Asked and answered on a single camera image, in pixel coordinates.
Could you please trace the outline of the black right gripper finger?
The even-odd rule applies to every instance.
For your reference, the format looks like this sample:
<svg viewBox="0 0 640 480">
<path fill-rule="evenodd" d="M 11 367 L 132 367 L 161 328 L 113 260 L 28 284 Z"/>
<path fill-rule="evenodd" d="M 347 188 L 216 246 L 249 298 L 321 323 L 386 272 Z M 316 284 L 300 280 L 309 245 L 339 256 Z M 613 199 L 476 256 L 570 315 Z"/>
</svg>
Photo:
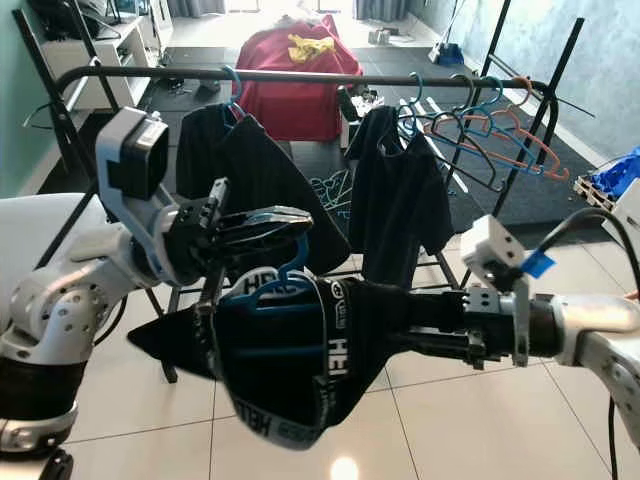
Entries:
<svg viewBox="0 0 640 480">
<path fill-rule="evenodd" d="M 477 371 L 485 369 L 486 346 L 479 335 L 471 332 L 420 332 L 410 330 L 396 334 L 396 342 L 404 351 L 429 357 L 452 358 Z"/>
</svg>

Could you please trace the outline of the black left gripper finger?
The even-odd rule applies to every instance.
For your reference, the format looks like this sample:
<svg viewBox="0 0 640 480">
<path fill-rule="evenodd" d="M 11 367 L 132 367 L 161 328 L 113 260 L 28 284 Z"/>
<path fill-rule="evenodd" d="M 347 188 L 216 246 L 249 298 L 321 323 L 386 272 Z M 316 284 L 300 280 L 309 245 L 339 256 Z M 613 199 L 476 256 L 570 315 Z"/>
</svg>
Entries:
<svg viewBox="0 0 640 480">
<path fill-rule="evenodd" d="M 294 250 L 298 241 L 306 241 L 305 232 L 294 230 L 242 230 L 227 234 L 228 253 L 261 253 L 273 250 Z"/>
<path fill-rule="evenodd" d="M 257 207 L 241 212 L 232 212 L 221 218 L 223 232 L 247 232 L 247 230 L 294 230 L 307 232 L 314 225 L 310 212 L 300 207 Z"/>
</svg>

